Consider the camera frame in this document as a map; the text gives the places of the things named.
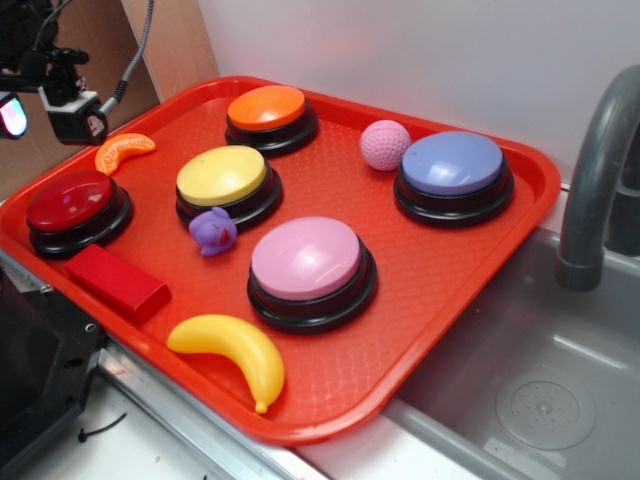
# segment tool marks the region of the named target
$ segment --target light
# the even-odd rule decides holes
[[[15,93],[0,92],[0,138],[15,140],[27,131],[27,115]]]

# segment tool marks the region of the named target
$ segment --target toy fruit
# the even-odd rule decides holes
[[[156,144],[141,133],[123,133],[111,137],[96,152],[96,169],[106,175],[116,171],[120,162],[156,149]]]
[[[284,386],[280,352],[258,327],[229,315],[200,315],[177,325],[167,347],[178,353],[215,353],[240,367],[257,413],[266,413]]]

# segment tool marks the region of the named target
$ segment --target gray sink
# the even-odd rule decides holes
[[[557,244],[534,232],[388,415],[487,478],[638,479],[639,262],[607,253],[601,286],[573,293],[553,277]]]

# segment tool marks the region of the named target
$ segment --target pink ball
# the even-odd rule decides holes
[[[398,168],[405,150],[410,146],[409,132],[393,120],[373,122],[360,137],[360,151],[364,161],[383,172]]]

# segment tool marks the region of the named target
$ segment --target plastic tray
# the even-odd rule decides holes
[[[364,163],[360,136],[379,119],[402,123],[414,141],[454,128],[305,91],[320,117],[320,131],[302,150],[271,160],[282,177],[283,204],[265,223],[242,233],[231,250],[203,257],[176,215],[176,176],[195,155],[225,144],[226,111],[235,97],[269,84],[249,77],[213,80],[117,132],[143,133],[157,144],[156,152],[127,159],[113,175],[131,195],[135,215],[106,247],[169,286],[172,300],[148,322],[130,322],[84,291],[70,280],[64,261],[38,257],[28,240],[29,199],[63,173],[93,168],[95,148],[26,185],[0,207],[0,248],[236,427],[263,441],[292,446],[332,437],[383,408],[553,205],[560,177],[538,151],[494,138],[516,177],[509,208],[475,227],[419,225],[394,204],[395,172],[378,172]],[[379,288],[368,310],[350,324],[330,333],[296,336],[265,326],[249,304],[246,286],[258,240],[274,226],[308,215],[332,217],[353,228],[376,259]],[[253,411],[245,380],[229,360],[179,355],[166,348],[177,323],[204,313],[251,321],[279,348],[286,383],[266,415]]]

